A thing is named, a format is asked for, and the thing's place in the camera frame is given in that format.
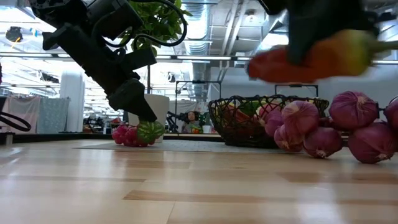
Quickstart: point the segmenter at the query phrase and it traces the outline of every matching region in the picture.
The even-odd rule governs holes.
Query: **wicker basket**
[[[210,118],[216,131],[229,146],[277,148],[274,138],[266,134],[259,120],[268,112],[283,108],[295,100],[309,101],[317,106],[321,117],[329,101],[318,98],[301,98],[298,96],[254,96],[244,98],[232,96],[209,102]]]

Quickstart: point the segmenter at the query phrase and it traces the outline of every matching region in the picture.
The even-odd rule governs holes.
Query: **rug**
[[[166,140],[148,147],[126,147],[114,142],[76,149],[109,149],[117,151],[175,151],[175,152],[240,152],[240,153],[289,153],[281,149],[255,149],[246,147],[226,146],[223,142]]]

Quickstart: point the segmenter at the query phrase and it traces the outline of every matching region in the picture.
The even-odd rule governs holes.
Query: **white pillar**
[[[62,72],[60,97],[69,97],[70,99],[66,131],[82,132],[85,81],[81,70],[65,70]]]

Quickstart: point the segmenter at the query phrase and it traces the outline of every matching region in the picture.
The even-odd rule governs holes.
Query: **green leaves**
[[[175,7],[177,7],[177,9],[181,9],[181,4],[182,4],[181,0],[176,0],[174,3],[174,5],[175,5]]]
[[[182,0],[169,0],[174,3],[175,7],[180,9],[181,13],[186,16],[192,16],[186,10],[181,10]],[[159,2],[129,2],[131,7],[137,12],[139,17],[144,21],[144,25],[134,31],[134,35],[147,34],[163,42],[175,41],[178,35],[182,34],[182,21],[178,14],[166,5]],[[123,40],[128,37],[128,32],[122,35]],[[157,55],[157,51],[153,46],[161,47],[159,44],[150,40],[140,38],[138,41],[138,49],[151,48],[153,53]]]

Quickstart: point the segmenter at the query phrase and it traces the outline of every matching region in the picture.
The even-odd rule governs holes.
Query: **small watermelon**
[[[164,134],[164,125],[158,121],[141,121],[137,126],[137,138],[145,143],[155,141]]]
[[[256,113],[260,118],[264,119],[272,110],[282,110],[279,99],[273,99],[268,103],[263,101],[262,106],[257,109]]]
[[[242,105],[238,107],[244,114],[253,116],[256,114],[257,108],[260,108],[261,104],[258,101],[244,101]]]

